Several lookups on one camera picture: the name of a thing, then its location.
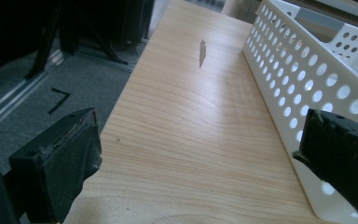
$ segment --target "wooden table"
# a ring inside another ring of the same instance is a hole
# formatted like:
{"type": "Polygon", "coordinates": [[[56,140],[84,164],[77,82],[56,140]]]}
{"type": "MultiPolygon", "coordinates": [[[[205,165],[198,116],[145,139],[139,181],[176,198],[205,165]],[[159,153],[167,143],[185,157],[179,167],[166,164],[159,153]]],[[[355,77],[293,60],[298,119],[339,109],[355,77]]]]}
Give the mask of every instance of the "wooden table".
{"type": "Polygon", "coordinates": [[[241,52],[250,29],[170,2],[103,129],[102,169],[65,223],[322,222],[241,52]]]}

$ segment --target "black chair leg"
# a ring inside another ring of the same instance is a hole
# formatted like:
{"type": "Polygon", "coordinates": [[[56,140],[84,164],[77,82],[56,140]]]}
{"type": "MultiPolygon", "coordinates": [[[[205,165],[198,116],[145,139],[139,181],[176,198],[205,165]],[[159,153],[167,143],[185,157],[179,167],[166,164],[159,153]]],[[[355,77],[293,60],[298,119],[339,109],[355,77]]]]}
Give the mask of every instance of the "black chair leg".
{"type": "Polygon", "coordinates": [[[54,36],[57,33],[61,15],[62,15],[62,5],[59,5],[53,9],[50,20],[48,22],[48,27],[45,32],[45,36],[42,40],[41,47],[37,52],[37,56],[34,61],[34,66],[31,69],[30,73],[25,78],[30,79],[45,70],[45,65],[46,62],[48,61],[48,55],[50,54],[54,36]]]}

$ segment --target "white perforated basket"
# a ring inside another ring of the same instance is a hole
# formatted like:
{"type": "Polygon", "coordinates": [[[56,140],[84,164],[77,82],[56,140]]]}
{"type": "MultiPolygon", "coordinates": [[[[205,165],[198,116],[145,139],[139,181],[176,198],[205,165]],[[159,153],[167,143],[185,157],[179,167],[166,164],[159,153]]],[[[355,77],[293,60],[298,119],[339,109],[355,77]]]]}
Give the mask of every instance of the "white perforated basket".
{"type": "MultiPolygon", "coordinates": [[[[289,155],[299,148],[309,108],[358,122],[358,28],[280,0],[264,0],[257,15],[243,53],[289,155]],[[324,43],[302,24],[333,36],[324,43]]],[[[318,217],[358,223],[338,192],[292,163],[318,217]]]]}

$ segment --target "wood grain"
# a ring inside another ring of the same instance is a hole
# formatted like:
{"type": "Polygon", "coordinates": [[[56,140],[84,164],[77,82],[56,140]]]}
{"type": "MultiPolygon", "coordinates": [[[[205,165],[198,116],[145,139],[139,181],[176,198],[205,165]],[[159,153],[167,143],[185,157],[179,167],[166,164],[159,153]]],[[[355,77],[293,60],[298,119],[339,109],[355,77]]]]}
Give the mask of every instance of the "wood grain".
{"type": "Polygon", "coordinates": [[[103,129],[102,169],[65,223],[322,222],[241,52],[250,29],[170,2],[103,129]]]}

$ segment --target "white plastic tray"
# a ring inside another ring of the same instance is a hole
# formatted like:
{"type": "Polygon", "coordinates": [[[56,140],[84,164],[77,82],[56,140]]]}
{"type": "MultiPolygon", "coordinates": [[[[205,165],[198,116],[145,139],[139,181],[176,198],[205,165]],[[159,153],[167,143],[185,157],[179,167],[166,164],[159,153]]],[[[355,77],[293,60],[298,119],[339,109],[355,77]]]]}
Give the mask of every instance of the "white plastic tray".
{"type": "MultiPolygon", "coordinates": [[[[291,157],[308,108],[358,122],[358,28],[280,1],[263,1],[243,46],[259,89],[291,157]],[[333,34],[320,41],[303,25],[333,34]]],[[[358,213],[328,183],[292,159],[318,217],[358,223],[358,213]]]]}

